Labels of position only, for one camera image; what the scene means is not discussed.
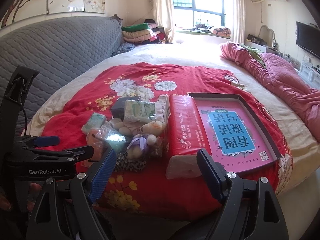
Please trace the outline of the person's hand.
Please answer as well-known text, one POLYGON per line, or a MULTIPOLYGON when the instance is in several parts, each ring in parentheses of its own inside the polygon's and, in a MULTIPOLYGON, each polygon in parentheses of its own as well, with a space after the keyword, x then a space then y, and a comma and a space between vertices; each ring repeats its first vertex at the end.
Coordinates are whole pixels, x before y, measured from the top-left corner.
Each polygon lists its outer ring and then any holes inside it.
POLYGON ((21 210, 32 212, 41 189, 42 185, 35 182, 14 183, 5 190, 1 188, 1 210, 10 211, 17 205, 21 210))

